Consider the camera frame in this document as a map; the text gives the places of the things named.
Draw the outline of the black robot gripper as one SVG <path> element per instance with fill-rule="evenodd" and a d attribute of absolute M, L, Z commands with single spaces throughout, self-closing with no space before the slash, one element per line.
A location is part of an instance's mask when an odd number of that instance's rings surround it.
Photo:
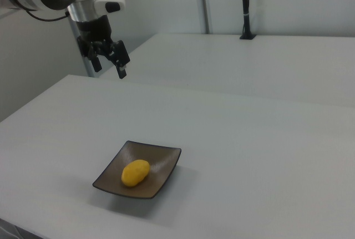
<path fill-rule="evenodd" d="M 98 55 L 105 56 L 114 62 L 120 79 L 126 77 L 126 65 L 130 57 L 122 40 L 113 42 L 111 39 L 111 26 L 107 15 L 87 22 L 76 22 L 80 37 L 77 38 L 79 49 L 86 57 L 96 73 L 102 70 Z"/>

